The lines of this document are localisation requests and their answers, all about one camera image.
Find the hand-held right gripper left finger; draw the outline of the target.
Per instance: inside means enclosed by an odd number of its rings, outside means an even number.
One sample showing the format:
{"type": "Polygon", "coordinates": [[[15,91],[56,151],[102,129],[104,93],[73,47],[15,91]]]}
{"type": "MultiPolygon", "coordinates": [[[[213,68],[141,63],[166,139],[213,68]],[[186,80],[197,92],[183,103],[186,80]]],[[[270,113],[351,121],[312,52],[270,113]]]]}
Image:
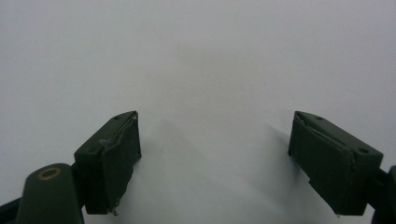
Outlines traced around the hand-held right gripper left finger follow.
{"type": "Polygon", "coordinates": [[[75,167],[88,214],[115,214],[141,157],[136,111],[114,116],[78,148],[75,167]]]}

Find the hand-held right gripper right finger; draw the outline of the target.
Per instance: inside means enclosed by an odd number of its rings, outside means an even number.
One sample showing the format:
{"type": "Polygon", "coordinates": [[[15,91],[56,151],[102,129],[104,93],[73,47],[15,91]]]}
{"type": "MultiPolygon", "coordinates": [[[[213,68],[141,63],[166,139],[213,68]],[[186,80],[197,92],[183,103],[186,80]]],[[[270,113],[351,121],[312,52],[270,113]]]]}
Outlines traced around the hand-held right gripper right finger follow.
{"type": "Polygon", "coordinates": [[[364,213],[366,186],[379,171],[381,152],[320,116],[297,111],[288,154],[334,213],[364,213]]]}

